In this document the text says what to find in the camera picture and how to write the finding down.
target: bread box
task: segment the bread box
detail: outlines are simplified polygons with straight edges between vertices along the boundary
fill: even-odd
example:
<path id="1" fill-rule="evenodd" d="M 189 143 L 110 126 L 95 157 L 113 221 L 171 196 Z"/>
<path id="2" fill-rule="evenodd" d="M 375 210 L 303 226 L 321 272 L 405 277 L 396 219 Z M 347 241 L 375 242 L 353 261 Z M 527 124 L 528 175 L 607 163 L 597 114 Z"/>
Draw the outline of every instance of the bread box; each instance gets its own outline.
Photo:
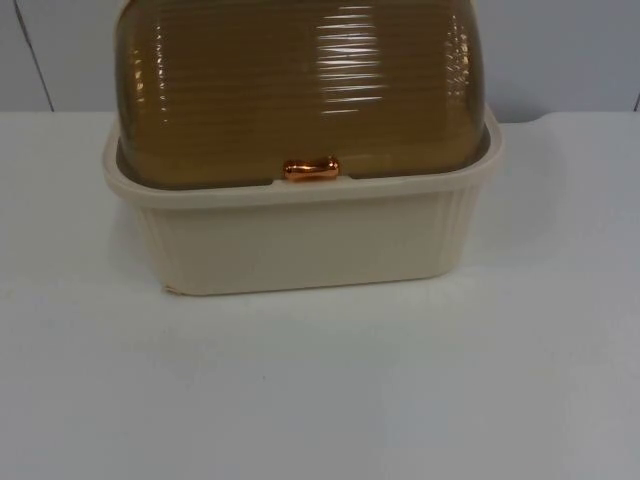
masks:
<path id="1" fill-rule="evenodd" d="M 470 0 L 132 0 L 104 154 L 161 282 L 426 278 L 502 157 Z"/>

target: white table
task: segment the white table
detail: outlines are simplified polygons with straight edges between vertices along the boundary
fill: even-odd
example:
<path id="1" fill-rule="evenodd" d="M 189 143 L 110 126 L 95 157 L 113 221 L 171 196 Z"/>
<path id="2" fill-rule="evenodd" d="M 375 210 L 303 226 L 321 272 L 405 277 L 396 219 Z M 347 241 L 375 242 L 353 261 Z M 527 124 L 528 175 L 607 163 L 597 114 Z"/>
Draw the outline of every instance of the white table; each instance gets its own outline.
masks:
<path id="1" fill-rule="evenodd" d="M 431 281 L 165 294 L 110 114 L 0 115 L 0 478 L 640 478 L 640 116 L 505 127 Z"/>

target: white wall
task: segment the white wall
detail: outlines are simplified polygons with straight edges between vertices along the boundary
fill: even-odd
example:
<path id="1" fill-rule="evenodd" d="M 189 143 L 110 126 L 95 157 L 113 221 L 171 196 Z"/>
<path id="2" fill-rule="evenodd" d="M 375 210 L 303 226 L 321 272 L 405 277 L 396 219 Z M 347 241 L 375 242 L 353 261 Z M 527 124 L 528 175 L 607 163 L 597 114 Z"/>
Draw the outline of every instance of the white wall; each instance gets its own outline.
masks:
<path id="1" fill-rule="evenodd" d="M 112 32 L 121 1 L 19 0 L 56 109 L 115 108 Z M 502 120 L 634 107 L 639 0 L 477 4 L 489 100 Z"/>
<path id="2" fill-rule="evenodd" d="M 13 3 L 0 0 L 0 111 L 48 109 Z"/>

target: roll-top lid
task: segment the roll-top lid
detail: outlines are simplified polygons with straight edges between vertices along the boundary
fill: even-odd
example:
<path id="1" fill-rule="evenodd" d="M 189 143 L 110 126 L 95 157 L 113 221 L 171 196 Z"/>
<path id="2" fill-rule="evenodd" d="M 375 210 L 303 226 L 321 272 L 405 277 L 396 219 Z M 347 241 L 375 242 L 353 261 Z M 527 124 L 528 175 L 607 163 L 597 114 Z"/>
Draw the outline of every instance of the roll-top lid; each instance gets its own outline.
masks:
<path id="1" fill-rule="evenodd" d="M 148 186 L 265 184 L 292 160 L 365 178 L 477 158 L 469 0 L 133 0 L 116 45 L 119 164 Z"/>

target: brown transparent lid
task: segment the brown transparent lid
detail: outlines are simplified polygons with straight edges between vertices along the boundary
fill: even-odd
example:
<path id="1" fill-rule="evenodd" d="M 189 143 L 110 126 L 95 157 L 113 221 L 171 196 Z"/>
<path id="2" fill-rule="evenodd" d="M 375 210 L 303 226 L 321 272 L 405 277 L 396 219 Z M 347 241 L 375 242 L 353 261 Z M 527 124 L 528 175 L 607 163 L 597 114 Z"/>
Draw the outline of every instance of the brown transparent lid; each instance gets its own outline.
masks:
<path id="1" fill-rule="evenodd" d="M 446 172 L 482 137 L 470 0 L 133 0 L 116 41 L 119 164 L 145 185 L 329 156 L 354 178 Z"/>

